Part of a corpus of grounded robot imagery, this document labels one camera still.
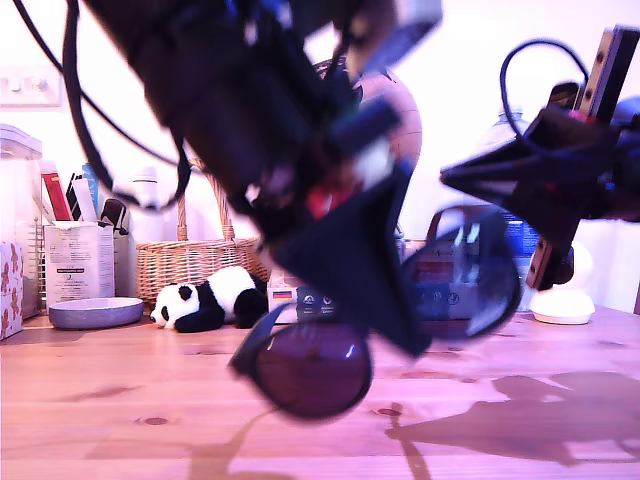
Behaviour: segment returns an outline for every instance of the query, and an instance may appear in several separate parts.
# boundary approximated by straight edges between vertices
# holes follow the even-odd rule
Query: wooden table
[[[373,342],[375,381],[301,425],[227,368],[244,331],[148,322],[0,343],[5,480],[640,479],[640,317],[515,317],[412,363]]]

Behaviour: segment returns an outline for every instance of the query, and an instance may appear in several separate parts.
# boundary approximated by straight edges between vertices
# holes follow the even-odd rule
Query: light switch
[[[9,90],[11,90],[12,92],[18,93],[21,90],[20,78],[11,77],[11,78],[8,78],[7,81],[9,82]]]
[[[53,66],[0,68],[0,109],[62,106],[62,76]]]

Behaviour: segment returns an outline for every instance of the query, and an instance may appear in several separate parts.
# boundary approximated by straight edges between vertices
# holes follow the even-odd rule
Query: gray bowl
[[[49,321],[60,330],[110,328],[137,322],[143,311],[137,298],[89,298],[50,306]]]

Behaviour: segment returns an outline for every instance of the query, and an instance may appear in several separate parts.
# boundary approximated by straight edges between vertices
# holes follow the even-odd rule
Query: cardboard packaging
[[[290,307],[282,312],[276,322],[277,325],[296,323],[305,317],[332,315],[335,310],[330,298],[319,294],[296,277],[280,269],[272,270],[267,284],[267,295],[269,311],[283,303],[296,304],[295,308]]]
[[[56,222],[44,231],[47,311],[71,300],[115,295],[113,226]]]
[[[0,243],[0,340],[22,330],[24,250],[19,243]]]

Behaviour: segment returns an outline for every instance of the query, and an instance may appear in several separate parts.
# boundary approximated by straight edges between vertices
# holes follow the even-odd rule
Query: stuffed panda
[[[216,330],[227,323],[252,328],[269,311],[266,283],[239,266],[225,267],[202,284],[171,284],[158,294],[151,321],[180,333]]]

